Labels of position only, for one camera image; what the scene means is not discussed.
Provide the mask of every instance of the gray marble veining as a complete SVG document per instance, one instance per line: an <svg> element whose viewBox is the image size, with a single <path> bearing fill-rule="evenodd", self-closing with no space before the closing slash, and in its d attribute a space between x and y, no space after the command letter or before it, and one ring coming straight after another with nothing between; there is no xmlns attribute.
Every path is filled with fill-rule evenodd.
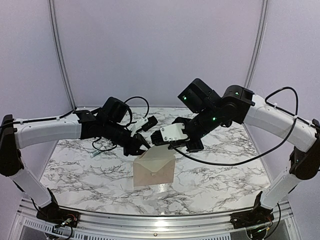
<svg viewBox="0 0 320 240"><path fill-rule="evenodd" d="M145 108L132 108L135 118ZM151 144L153 131L176 117L191 118L187 108L151 108L159 123L142 135ZM190 155L204 161L236 163L257 155L243 126L218 127L203 139L205 149ZM59 204L97 212L134 215L190 215L235 210L253 205L269 184L261 161L231 167L197 163L176 154L174 181L134 187L133 161L117 147L93 158L93 139L61 140L49 160L41 182ZM97 147L109 147L103 139Z"/></svg>

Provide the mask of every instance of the aluminum frame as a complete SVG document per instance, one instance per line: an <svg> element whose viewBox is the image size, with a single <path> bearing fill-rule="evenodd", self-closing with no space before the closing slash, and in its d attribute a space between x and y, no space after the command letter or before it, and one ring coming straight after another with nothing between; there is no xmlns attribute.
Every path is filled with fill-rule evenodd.
<svg viewBox="0 0 320 240"><path fill-rule="evenodd" d="M60 37L59 37L59 29L58 29L55 1L54 0L47 0L47 1L48 1L48 7L49 7L49 17L50 17L50 22L51 22L53 42L54 42L58 65L59 65L59 68L61 71L61 77L62 77L63 85L65 88L65 93L66 93L66 96L68 98L68 101L69 101L71 108L76 109L77 105L76 105L74 95L72 93L71 84L70 84L67 68L65 65L64 55L62 52L62 47L61 47L61 42L60 42Z"/></svg>
<svg viewBox="0 0 320 240"><path fill-rule="evenodd" d="M287 201L282 202L280 207L281 220L286 221L286 228L291 237L290 239L300 240L289 203ZM62 208L74 210L74 208L71 207ZM80 218L78 227L74 229L74 236L76 236L76 234L99 235L100 238L101 236L107 236L117 240L214 239L214 237L217 236L227 236L230 233L244 230L244 228L234 229L230 223L230 215L241 210L244 209L202 215L141 216L91 212L77 209L77 211L80 212ZM37 221L46 226L53 226L52 223L46 223L36 219L36 214L37 211L34 209L32 202L27 198L23 198L12 225L9 240L20 239L26 219ZM276 223L279 218L278 208L274 209L274 216L274 222Z"/></svg>
<svg viewBox="0 0 320 240"><path fill-rule="evenodd" d="M257 61L261 51L262 43L265 36L266 26L267 26L268 8L269 8L269 0L263 0L261 5L260 20L258 25L258 31L256 34L252 58L251 58L248 73L246 75L246 79L243 85L246 89L250 88L250 85L252 83L252 80L255 74L255 69L257 66Z"/></svg>

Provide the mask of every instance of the envelope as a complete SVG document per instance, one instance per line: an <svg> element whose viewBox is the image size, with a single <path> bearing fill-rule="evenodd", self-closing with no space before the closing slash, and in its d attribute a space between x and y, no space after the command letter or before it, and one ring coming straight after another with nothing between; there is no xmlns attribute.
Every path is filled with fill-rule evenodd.
<svg viewBox="0 0 320 240"><path fill-rule="evenodd" d="M133 161L134 187L174 182L176 151L168 146L153 146Z"/></svg>

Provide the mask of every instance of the black cable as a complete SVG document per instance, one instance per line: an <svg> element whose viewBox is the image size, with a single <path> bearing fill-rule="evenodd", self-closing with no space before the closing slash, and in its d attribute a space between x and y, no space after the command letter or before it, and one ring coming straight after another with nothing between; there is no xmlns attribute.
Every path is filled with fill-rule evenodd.
<svg viewBox="0 0 320 240"><path fill-rule="evenodd" d="M39 208L37 208L35 201L32 198L31 198L31 201L33 203L35 210L37 210L37 212L41 213L47 219L48 217L42 211L40 211Z"/></svg>
<svg viewBox="0 0 320 240"><path fill-rule="evenodd" d="M131 111L130 108L128 108L128 112L129 112L129 116L130 116L130 121L129 121L129 123L127 123L126 125L121 125L121 124L119 124L120 126L125 127L125 128L127 128L127 127L129 127L131 124L133 124L133 122L132 122L132 120L133 120L133 115L132 115L132 111Z"/></svg>
<svg viewBox="0 0 320 240"><path fill-rule="evenodd" d="M102 139L102 137L99 137L97 140L95 140L95 141L92 142L92 147L93 147L94 149L99 150L99 151L101 151L101 152L108 152L108 151L111 151L111 150L113 150L113 149L115 149L115 148L117 147L117 145L115 145L114 147L112 147L112 148L110 148L110 149L106 149L106 150L102 150L102 149L96 148L96 147L95 147L95 143L96 143L96 142L99 142L101 139Z"/></svg>
<svg viewBox="0 0 320 240"><path fill-rule="evenodd" d="M265 103L274 108L275 105L272 104L271 102L268 102L268 99L269 99L270 97L272 97L273 95L275 95L275 94L277 94L277 93L279 93L279 92L281 92L281 91L283 91L283 90L286 90L286 89L295 91L295 90L294 90L292 87L290 87L290 86L282 87L282 88L278 89L277 91L274 91L273 93L271 93L269 96L267 96L267 97L265 98L265 100L264 100ZM282 108L282 107L279 107L279 106L276 106L276 109L279 109L280 111L285 112L286 114L289 114L289 115L291 115L291 116L295 116L295 115L296 115L296 114L293 114L292 112L290 112L290 111L288 111L288 110L286 110L286 109L284 109L284 108ZM310 125L312 128L317 129L317 130L320 131L320 127L315 126L314 124L310 124L308 121L306 121L305 119L303 119L303 118L301 118L301 117L299 117L299 116L298 116L297 118L298 118L298 120L300 120L301 122L303 122L303 123L305 123L305 124L308 124L308 125Z"/></svg>
<svg viewBox="0 0 320 240"><path fill-rule="evenodd" d="M290 89L294 92L294 95L295 95L295 115L298 115L298 107L299 107L299 98L298 98L298 94L296 92L296 90L292 87L283 87L283 88L280 88L278 89L277 91L271 93L270 95L268 95L266 97L266 99L269 99L270 97L272 97L273 95L275 95L276 93L278 92L281 92L283 90L286 90L286 89ZM179 154L181 154L182 156L188 158L188 159L191 159L193 161L196 161L198 163L202 163L202 164L208 164L208 165L213 165L213 166L224 166L224 167L233 167L233 166L239 166L239 165L242 165L242 164L246 164L246 163L249 163L249 162L252 162L253 160L256 160L256 159L259 159L271 152L273 152L274 150L276 150L277 148L281 147L287 140L288 138L290 137L291 133L293 132L294 128L295 128L295 125L296 125L296 122L297 122L297 118L294 119L293 121L293 124L291 126L291 129L289 131L289 133L286 135L286 137L282 140L282 142L280 142L277 146L269 149L268 151L265 151L264 153L261 153L260 155L258 156L255 156L255 157L252 157L248 160L245 160L245 161L241 161L241 162L237 162L237 163L216 163L216 162L208 162L208 161L203 161L203 160L200 160L200 159L197 159L195 157L192 157L192 156L189 156L185 153L183 153L182 151L180 151L179 149L177 149L175 146L173 146L173 144L171 142L169 142L170 146L175 150L177 151Z"/></svg>
<svg viewBox="0 0 320 240"><path fill-rule="evenodd" d="M54 237L48 236L46 233L44 233L44 235L45 235L47 238L50 238L50 239L52 239L52 240L69 240L69 239L71 239L72 235L74 234L74 229L73 229L73 227L72 227L71 225L69 225L69 224L66 224L66 226L69 226L69 227L71 228L71 233L70 233L70 235L69 235L67 238L61 238L61 237L56 238L56 236L54 236Z"/></svg>
<svg viewBox="0 0 320 240"><path fill-rule="evenodd" d="M74 233L74 229L72 228L71 225L69 225L69 227L71 228L71 233L70 233L70 236L68 236L66 239L64 240L69 240L71 237L72 237L72 234Z"/></svg>
<svg viewBox="0 0 320 240"><path fill-rule="evenodd" d="M270 234L268 236L266 236L264 239L268 239L279 227L280 221L281 221L281 208L279 203L277 203L278 208L279 208L279 221L277 222L276 226L274 227L274 229L272 230L272 232L270 232Z"/></svg>
<svg viewBox="0 0 320 240"><path fill-rule="evenodd" d="M146 103L146 113L144 115L144 118L146 118L148 116L149 110L150 110L150 105L149 105L148 100L145 99L143 96L132 96L132 97L128 98L127 100L125 100L124 103L129 102L131 99L142 99L142 100L145 101L145 103Z"/></svg>
<svg viewBox="0 0 320 240"><path fill-rule="evenodd" d="M67 112L66 114L63 114L63 115L59 116L59 118L60 118L60 119L63 119L63 118L65 118L65 117L69 116L70 114L72 114L74 111L75 111L75 109ZM8 122L8 123L6 123L6 124L1 125L1 126L0 126L0 129L1 129L1 128L4 128L4 127L6 127L6 126L13 125L13 124L21 124L21 123L23 123L23 124L29 124L29 123L52 121L52 120L56 120L56 119L57 119L57 117L47 117L47 118L40 118L40 119L25 120L25 121L22 121L22 122L20 122L20 121L13 121L13 122Z"/></svg>

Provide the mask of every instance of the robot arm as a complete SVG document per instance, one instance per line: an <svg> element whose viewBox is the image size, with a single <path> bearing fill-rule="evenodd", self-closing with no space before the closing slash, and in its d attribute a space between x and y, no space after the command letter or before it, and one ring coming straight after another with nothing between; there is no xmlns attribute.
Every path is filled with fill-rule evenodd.
<svg viewBox="0 0 320 240"><path fill-rule="evenodd" d="M151 136L153 144L170 143L176 147L186 146L188 152L198 152L204 149L201 138L218 126L229 127L232 121L258 127L284 139L297 117L266 104L264 98L241 86L228 87L220 97L198 78L178 98L197 115L192 119L178 117L172 125L154 132ZM315 119L310 124L297 119L287 139L294 145L288 157L290 165L257 195L252 210L231 215L234 228L265 223L268 218L273 220L272 210L277 203L301 181L311 179L318 173L320 132L311 124L319 127Z"/></svg>
<svg viewBox="0 0 320 240"><path fill-rule="evenodd" d="M53 193L46 189L23 163L19 149L38 143L63 139L89 139L103 137L123 147L125 156L138 156L145 152L149 144L142 137L141 130L147 131L157 124L154 116L143 118L133 124L132 131L120 125L126 112L132 112L122 101L110 97L102 108L92 112L76 110L68 116L44 119L13 119L4 117L0 128L0 174L9 177L17 187L28 194L39 206L37 217L49 222L66 220L68 214L79 213L59 208Z"/></svg>

